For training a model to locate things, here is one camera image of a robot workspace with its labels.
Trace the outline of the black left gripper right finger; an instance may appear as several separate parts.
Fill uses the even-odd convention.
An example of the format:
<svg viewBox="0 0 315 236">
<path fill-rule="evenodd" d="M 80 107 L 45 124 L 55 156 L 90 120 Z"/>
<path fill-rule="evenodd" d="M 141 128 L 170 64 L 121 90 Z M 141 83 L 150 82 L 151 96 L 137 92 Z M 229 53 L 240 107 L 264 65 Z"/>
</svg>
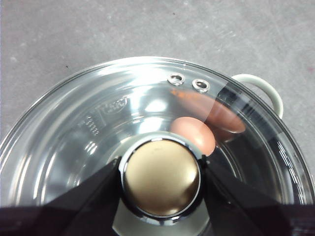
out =
<svg viewBox="0 0 315 236">
<path fill-rule="evenodd" d="M 315 206 L 281 204 L 201 158 L 204 201 L 217 236 L 313 236 Z"/>
</svg>

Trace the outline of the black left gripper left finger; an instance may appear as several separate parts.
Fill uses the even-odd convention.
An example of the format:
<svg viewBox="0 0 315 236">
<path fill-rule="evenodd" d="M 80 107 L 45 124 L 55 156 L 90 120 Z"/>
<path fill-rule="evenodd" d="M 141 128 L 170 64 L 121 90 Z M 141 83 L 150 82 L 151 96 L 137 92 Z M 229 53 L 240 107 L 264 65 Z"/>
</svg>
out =
<svg viewBox="0 0 315 236">
<path fill-rule="evenodd" d="M 114 236 L 121 197 L 120 158 L 41 206 L 0 209 L 2 236 Z"/>
</svg>

